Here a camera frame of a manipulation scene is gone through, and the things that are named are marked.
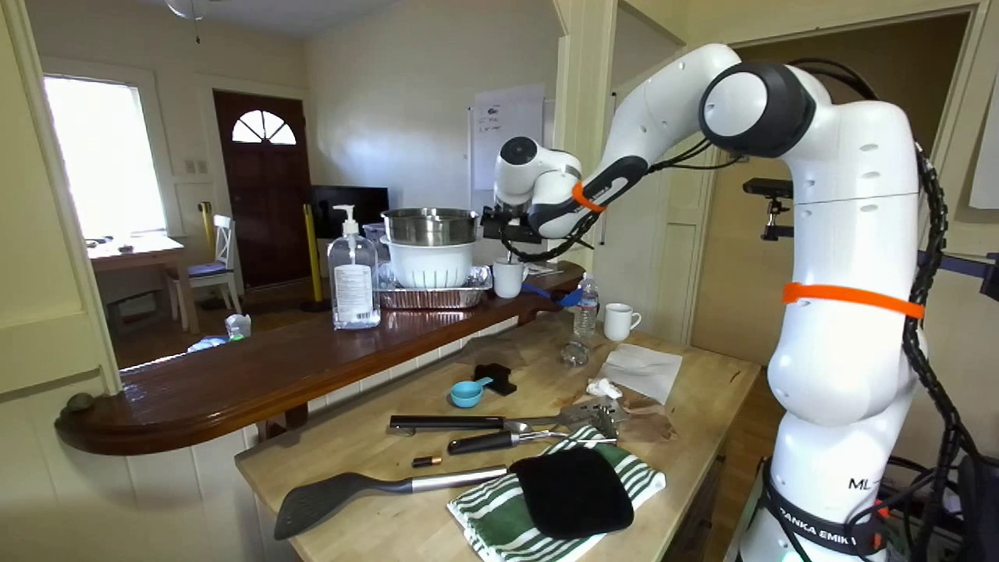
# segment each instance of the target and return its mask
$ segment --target wooden countertop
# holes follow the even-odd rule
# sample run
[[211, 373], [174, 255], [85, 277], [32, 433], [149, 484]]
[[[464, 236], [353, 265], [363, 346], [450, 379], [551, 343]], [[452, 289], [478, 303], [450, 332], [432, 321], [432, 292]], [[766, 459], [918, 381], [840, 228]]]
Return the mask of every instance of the wooden countertop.
[[[580, 398], [601, 375], [613, 343], [604, 343], [586, 368], [565, 368], [558, 346], [567, 341], [567, 314], [539, 314], [513, 332], [473, 341], [462, 352], [424, 364], [410, 379], [337, 403], [310, 425], [287, 432], [237, 455], [237, 467], [274, 515], [296, 484], [340, 472], [372, 478], [448, 475], [508, 465], [544, 453], [551, 444], [521, 444], [501, 453], [448, 455], [452, 433], [387, 433], [391, 415], [458, 411], [448, 405], [452, 381], [473, 379], [481, 360], [513, 368], [513, 398], [487, 392], [476, 415], [547, 415]], [[736, 418], [763, 364], [688, 349], [683, 368], [666, 405], [641, 410], [620, 425], [620, 446], [666, 472], [666, 491], [637, 509], [637, 520], [597, 542], [586, 559], [661, 559], [674, 541], [698, 484], [707, 480], [729, 427]], [[436, 467], [413, 467], [416, 455], [436, 453]], [[424, 491], [410, 495], [355, 495], [335, 517], [296, 534], [290, 542], [302, 559], [476, 559], [448, 500], [462, 491]]]
[[75, 398], [55, 418], [65, 444], [135, 455], [193, 446], [271, 418], [305, 423], [310, 399], [419, 360], [506, 318], [533, 318], [539, 298], [487, 300], [468, 311], [385, 311], [376, 332], [335, 332], [329, 314], [239, 343], [122, 373], [115, 398]]

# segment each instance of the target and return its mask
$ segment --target chair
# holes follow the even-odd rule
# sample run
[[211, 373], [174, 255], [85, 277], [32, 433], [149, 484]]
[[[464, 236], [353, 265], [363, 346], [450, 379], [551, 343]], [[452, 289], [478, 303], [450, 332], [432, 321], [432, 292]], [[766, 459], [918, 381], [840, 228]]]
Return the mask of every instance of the chair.
[[[237, 273], [235, 273], [235, 222], [228, 214], [214, 214], [214, 259], [211, 261], [192, 261], [187, 280], [193, 289], [219, 289], [224, 300], [224, 308], [243, 311], [239, 289], [237, 289]], [[187, 314], [180, 306], [180, 280], [172, 277], [172, 314], [180, 314], [180, 326], [187, 327]]]

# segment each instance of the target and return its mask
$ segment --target window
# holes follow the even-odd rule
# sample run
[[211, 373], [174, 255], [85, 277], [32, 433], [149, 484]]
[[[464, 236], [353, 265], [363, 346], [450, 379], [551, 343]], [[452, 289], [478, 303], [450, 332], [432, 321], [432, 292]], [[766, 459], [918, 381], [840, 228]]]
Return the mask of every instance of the window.
[[230, 129], [230, 139], [235, 145], [285, 145], [285, 148], [296, 145], [287, 123], [266, 108], [243, 111]]
[[45, 91], [85, 236], [166, 232], [142, 91], [85, 79]]

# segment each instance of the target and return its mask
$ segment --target table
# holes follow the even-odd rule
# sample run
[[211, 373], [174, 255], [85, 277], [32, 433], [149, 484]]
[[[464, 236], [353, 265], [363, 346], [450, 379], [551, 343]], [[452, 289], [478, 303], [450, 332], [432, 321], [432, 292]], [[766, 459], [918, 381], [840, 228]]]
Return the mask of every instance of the table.
[[183, 308], [187, 332], [201, 335], [196, 326], [196, 306], [192, 292], [192, 277], [187, 277], [187, 259], [183, 259], [183, 245], [166, 236], [166, 235], [145, 235], [127, 241], [131, 254], [119, 249], [122, 245], [107, 241], [86, 249], [86, 259], [93, 265], [93, 274], [127, 274], [127, 273], [162, 273], [166, 286], [169, 280], [178, 280], [178, 306]]
[[[329, 405], [310, 425], [281, 433], [237, 455], [239, 475], [274, 515], [285, 492], [296, 484], [322, 480], [340, 472], [372, 478], [448, 475], [487, 465], [508, 465], [536, 455], [551, 444], [521, 444], [501, 453], [448, 455], [452, 433], [387, 433], [387, 418], [455, 411], [448, 405], [448, 386], [473, 379], [478, 361], [513, 368], [518, 389], [487, 398], [476, 415], [544, 415], [558, 411], [580, 398], [583, 383], [601, 375], [613, 343], [601, 343], [586, 368], [565, 368], [558, 346], [567, 341], [565, 311], [539, 314], [529, 326], [473, 341], [462, 352], [424, 364], [410, 379]], [[637, 509], [637, 520], [597, 542], [586, 559], [661, 559], [676, 538], [683, 515], [707, 484], [729, 427], [747, 399], [763, 364], [688, 349], [683, 368], [666, 405], [642, 410], [620, 427], [620, 446], [661, 467], [667, 488]], [[413, 467], [416, 455], [439, 453], [439, 465]], [[424, 491], [410, 495], [360, 495], [335, 517], [296, 534], [290, 546], [302, 559], [476, 559], [448, 500], [462, 491]]]

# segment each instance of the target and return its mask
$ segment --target wooden door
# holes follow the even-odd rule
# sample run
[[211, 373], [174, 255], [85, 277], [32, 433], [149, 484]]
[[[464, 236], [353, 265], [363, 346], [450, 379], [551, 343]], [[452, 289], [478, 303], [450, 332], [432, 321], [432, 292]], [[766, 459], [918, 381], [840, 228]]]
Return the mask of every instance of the wooden door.
[[214, 114], [243, 284], [310, 277], [302, 102], [214, 91]]

